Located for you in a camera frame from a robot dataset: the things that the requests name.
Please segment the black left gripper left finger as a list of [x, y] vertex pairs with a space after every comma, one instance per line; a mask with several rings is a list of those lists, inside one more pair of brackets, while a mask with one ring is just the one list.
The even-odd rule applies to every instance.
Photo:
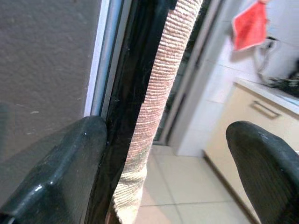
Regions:
[[3, 224], [86, 224], [106, 147], [99, 116], [74, 123], [1, 206]]

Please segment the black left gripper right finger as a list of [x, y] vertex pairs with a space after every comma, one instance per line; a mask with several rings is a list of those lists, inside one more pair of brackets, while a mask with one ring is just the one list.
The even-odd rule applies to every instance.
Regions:
[[280, 137], [248, 121], [226, 129], [243, 188], [263, 224], [299, 222], [299, 156]]

